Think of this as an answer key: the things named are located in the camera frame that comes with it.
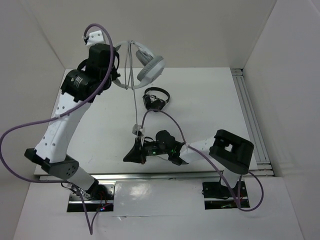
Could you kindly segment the white grey headphones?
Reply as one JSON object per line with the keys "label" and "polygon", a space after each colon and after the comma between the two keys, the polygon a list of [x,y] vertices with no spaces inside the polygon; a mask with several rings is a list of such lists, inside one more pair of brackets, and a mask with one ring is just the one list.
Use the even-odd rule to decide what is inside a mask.
{"label": "white grey headphones", "polygon": [[[121,41],[115,45],[117,52],[122,46],[126,46],[126,61],[129,58],[129,78],[127,80],[127,74],[125,73],[125,83],[121,83],[119,78],[113,80],[113,82],[122,89],[140,89],[148,86],[154,82],[163,72],[166,62],[161,55],[156,55],[148,47],[134,40]],[[137,47],[135,53],[138,61],[143,65],[142,70],[137,74],[136,78],[139,81],[138,85],[134,84],[133,80],[133,56],[132,46]]]}

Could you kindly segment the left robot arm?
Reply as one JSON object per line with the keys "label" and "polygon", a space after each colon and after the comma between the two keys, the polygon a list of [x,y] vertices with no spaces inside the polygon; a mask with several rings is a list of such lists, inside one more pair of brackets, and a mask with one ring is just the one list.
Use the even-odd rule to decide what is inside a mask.
{"label": "left robot arm", "polygon": [[67,149],[81,118],[94,100],[66,116],[62,114],[84,102],[98,87],[102,87],[102,91],[110,88],[112,80],[119,76],[114,65],[118,60],[119,53],[115,47],[103,43],[92,45],[88,58],[65,76],[54,113],[55,120],[49,123],[36,147],[26,149],[24,153],[47,174],[76,185],[88,200],[97,197],[104,188],[80,167],[77,160],[67,155]]}

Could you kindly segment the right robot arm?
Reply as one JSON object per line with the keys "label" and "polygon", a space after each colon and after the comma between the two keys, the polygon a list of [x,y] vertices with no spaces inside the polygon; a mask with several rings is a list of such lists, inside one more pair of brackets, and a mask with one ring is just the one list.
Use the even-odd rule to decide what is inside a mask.
{"label": "right robot arm", "polygon": [[179,142],[167,130],[161,130],[152,141],[139,133],[123,161],[143,165],[147,157],[167,155],[169,162],[181,166],[201,160],[202,155],[208,155],[210,160],[215,160],[224,167],[218,190],[223,196],[230,196],[240,177],[249,172],[253,151],[252,142],[224,129],[218,130],[212,138],[191,144]]}

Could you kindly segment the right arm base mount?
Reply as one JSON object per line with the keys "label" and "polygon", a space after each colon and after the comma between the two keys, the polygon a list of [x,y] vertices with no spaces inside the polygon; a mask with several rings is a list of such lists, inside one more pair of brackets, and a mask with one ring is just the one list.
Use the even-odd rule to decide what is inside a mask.
{"label": "right arm base mount", "polygon": [[[203,182],[202,191],[204,197],[204,208],[206,210],[219,209],[236,209],[237,205],[227,187],[222,186],[220,182]],[[240,182],[240,207],[250,208],[249,197],[247,193],[246,184],[244,181]]]}

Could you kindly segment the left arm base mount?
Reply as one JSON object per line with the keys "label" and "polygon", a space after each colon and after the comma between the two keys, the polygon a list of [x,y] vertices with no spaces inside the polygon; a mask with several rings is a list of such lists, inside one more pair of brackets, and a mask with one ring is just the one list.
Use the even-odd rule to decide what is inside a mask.
{"label": "left arm base mount", "polygon": [[115,183],[100,184],[93,195],[70,184],[63,187],[70,190],[68,213],[84,213],[83,202],[88,213],[114,211]]}

